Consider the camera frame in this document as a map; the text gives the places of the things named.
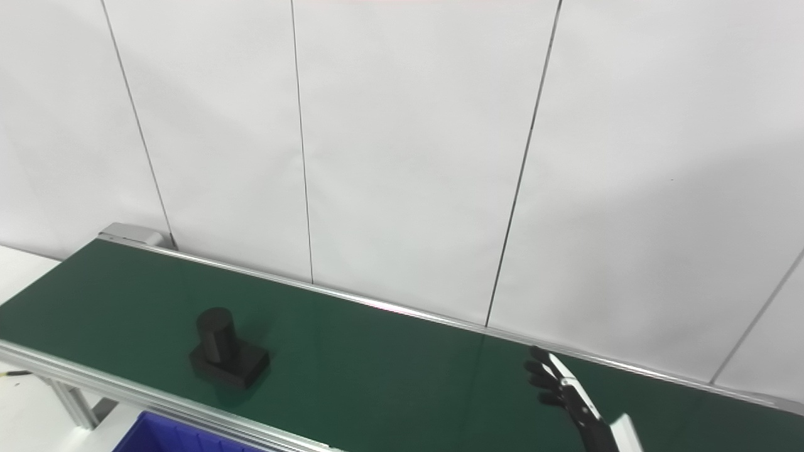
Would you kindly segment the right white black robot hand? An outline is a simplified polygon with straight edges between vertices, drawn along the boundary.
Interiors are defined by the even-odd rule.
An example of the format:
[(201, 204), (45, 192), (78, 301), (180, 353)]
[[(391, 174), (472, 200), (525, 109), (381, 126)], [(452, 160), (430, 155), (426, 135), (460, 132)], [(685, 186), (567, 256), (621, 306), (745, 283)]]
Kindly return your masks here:
[(574, 373), (553, 353), (528, 347), (530, 360), (523, 367), (529, 384), (540, 390), (538, 401), (565, 410), (577, 428), (586, 451), (643, 451), (628, 414), (606, 422)]

